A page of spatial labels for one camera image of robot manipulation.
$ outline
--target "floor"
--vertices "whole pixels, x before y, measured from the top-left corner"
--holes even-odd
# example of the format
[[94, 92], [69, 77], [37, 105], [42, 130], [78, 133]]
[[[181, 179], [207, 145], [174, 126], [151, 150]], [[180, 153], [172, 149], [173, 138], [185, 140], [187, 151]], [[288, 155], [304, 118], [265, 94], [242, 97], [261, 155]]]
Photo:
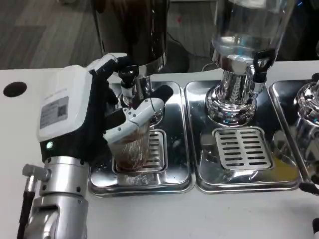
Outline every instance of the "floor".
[[[86, 66], [101, 56], [90, 1], [0, 0], [0, 5], [0, 69]], [[170, 5], [168, 31], [188, 51], [189, 72], [211, 62], [214, 11], [209, 1]]]

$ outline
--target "black cable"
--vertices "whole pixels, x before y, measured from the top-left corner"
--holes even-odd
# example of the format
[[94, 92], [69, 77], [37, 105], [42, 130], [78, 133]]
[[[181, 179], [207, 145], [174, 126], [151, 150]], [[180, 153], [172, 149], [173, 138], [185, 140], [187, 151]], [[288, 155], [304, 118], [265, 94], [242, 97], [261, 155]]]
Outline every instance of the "black cable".
[[28, 220], [29, 220], [34, 195], [35, 195], [35, 192], [26, 192], [25, 191], [23, 193], [23, 203], [22, 203], [20, 220], [19, 220], [18, 234], [16, 237], [17, 239], [24, 238], [24, 230], [25, 230], [25, 226], [27, 225]]
[[199, 57], [199, 58], [209, 58], [208, 56], [198, 56], [198, 55], [195, 55], [194, 53], [191, 53], [183, 46], [183, 44], [180, 41], [176, 40], [169, 32], [167, 32], [167, 34], [174, 42], [178, 43], [189, 55], [192, 55], [194, 57]]

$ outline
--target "dispenser tap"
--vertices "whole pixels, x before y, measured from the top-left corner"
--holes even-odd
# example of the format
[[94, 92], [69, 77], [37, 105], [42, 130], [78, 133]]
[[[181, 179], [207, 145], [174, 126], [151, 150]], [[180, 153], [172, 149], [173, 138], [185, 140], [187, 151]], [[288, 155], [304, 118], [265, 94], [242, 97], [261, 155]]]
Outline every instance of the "dispenser tap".
[[250, 89], [256, 97], [262, 92], [267, 81], [267, 71], [274, 64], [276, 50], [269, 49], [254, 54], [253, 64], [247, 69], [248, 77], [251, 78]]

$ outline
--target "drip tray grate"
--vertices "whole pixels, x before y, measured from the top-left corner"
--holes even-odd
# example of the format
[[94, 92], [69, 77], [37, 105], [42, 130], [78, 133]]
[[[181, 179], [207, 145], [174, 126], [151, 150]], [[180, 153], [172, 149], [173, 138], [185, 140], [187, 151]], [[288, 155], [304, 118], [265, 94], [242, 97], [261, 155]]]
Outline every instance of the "drip tray grate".
[[216, 138], [221, 165], [225, 169], [261, 170], [272, 167], [261, 128], [217, 128], [213, 136]]
[[167, 168], [166, 134], [163, 130], [150, 131], [149, 157], [146, 164], [135, 171], [127, 171], [118, 167], [113, 160], [114, 171], [119, 174], [160, 173]]

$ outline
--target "stainless steel tray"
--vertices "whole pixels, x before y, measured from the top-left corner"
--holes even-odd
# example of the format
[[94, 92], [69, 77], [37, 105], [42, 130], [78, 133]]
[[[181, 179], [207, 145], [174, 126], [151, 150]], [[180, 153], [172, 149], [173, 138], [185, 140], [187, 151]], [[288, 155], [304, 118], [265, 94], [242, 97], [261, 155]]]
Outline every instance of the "stainless steel tray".
[[[148, 162], [151, 167], [142, 168], [139, 172], [125, 172], [116, 167], [110, 151], [106, 149], [91, 167], [89, 191], [94, 195], [107, 197], [182, 193], [195, 185], [195, 175], [189, 160], [183, 91], [175, 82], [152, 82], [152, 85], [154, 89], [169, 85], [174, 91], [165, 105], [163, 119], [151, 132], [162, 133], [163, 145], [157, 148], [159, 154], [164, 156], [162, 161], [152, 159], [152, 162]], [[117, 95], [121, 93], [119, 84], [111, 84], [110, 88]]]
[[278, 118], [287, 136], [288, 145], [301, 171], [304, 182], [311, 182], [315, 173], [312, 163], [319, 161], [318, 132], [319, 127], [298, 115], [294, 99], [298, 91], [313, 80], [278, 81], [269, 88], [269, 95], [274, 103]]
[[184, 90], [198, 188], [210, 194], [296, 189], [300, 182], [299, 169], [289, 151], [282, 152], [278, 149], [278, 144], [287, 144], [287, 140], [284, 135], [281, 135], [280, 140], [275, 135], [281, 130], [281, 126], [266, 90], [257, 97], [255, 116], [247, 126], [262, 129], [265, 133], [259, 138], [263, 141], [263, 151], [269, 157], [267, 167], [255, 165], [252, 168], [229, 170], [222, 165], [218, 146], [216, 147], [218, 143], [216, 137], [213, 137], [214, 130], [220, 126], [208, 118], [205, 107], [207, 91], [217, 84], [219, 81], [191, 82]]

